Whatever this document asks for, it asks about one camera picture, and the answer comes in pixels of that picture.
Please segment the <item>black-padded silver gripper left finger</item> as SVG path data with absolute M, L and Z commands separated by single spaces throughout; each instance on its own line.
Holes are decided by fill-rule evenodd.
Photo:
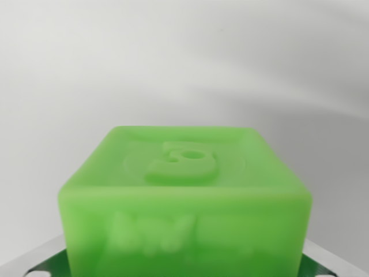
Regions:
M 1 266 L 1 276 L 70 276 L 63 235 Z

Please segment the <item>black-padded silver gripper right finger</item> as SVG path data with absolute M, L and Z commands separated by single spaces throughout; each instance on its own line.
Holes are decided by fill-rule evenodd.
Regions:
M 299 276 L 368 276 L 368 273 L 307 239 Z

